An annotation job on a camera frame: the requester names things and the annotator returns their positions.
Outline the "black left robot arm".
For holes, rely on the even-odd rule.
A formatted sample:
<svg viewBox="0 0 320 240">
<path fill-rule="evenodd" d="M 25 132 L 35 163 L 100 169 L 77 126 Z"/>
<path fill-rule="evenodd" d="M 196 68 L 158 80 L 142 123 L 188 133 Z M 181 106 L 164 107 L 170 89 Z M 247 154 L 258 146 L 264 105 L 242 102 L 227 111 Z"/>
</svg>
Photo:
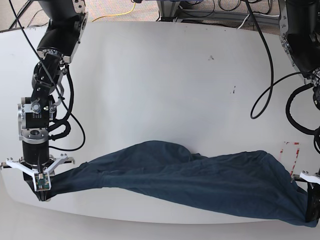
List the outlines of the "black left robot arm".
<svg viewBox="0 0 320 240">
<path fill-rule="evenodd" d="M 266 110 L 271 100 L 274 85 L 291 76 L 301 75 L 307 83 L 298 87 L 289 96 L 285 105 L 285 115 L 295 129 L 305 135 L 313 136 L 313 146 L 318 154 L 320 154 L 320 126 L 314 130 L 308 129 L 296 122 L 290 112 L 294 98 L 309 89 L 312 89 L 312 101 L 315 107 L 320 110 L 320 1 L 278 0 L 278 23 L 281 45 L 297 72 L 288 74 L 276 82 L 274 80 L 274 65 L 270 49 L 254 12 L 250 7 L 249 1 L 245 0 L 245 3 L 266 49 L 270 64 L 270 86 L 254 103 L 250 112 L 250 118 L 257 119 Z M 268 91 L 269 94 L 265 105 L 257 115 L 253 116 L 257 103 Z M 306 221 L 311 222 L 318 220 L 320 218 L 320 169 L 315 175 L 308 175 L 307 172 L 301 172 L 299 177 L 294 178 L 295 180 L 307 183 L 308 201 L 305 215 Z"/>
</svg>

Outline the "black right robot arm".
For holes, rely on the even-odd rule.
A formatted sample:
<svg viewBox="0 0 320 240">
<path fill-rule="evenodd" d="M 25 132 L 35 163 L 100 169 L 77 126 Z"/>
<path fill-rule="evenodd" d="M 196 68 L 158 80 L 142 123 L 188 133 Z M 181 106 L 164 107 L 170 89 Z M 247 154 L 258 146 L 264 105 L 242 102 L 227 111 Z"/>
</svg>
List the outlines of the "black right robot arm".
<svg viewBox="0 0 320 240">
<path fill-rule="evenodd" d="M 88 13 L 83 0 L 42 0 L 42 10 L 49 17 L 48 26 L 38 46 L 38 58 L 32 75 L 32 94 L 18 105 L 18 138 L 23 155 L 8 158 L 1 168 L 22 171 L 23 179 L 39 201 L 50 200 L 49 192 L 55 169 L 73 163 L 68 151 L 60 157 L 50 154 L 50 141 L 65 138 L 71 132 L 74 86 L 70 63 L 80 45 Z"/>
</svg>

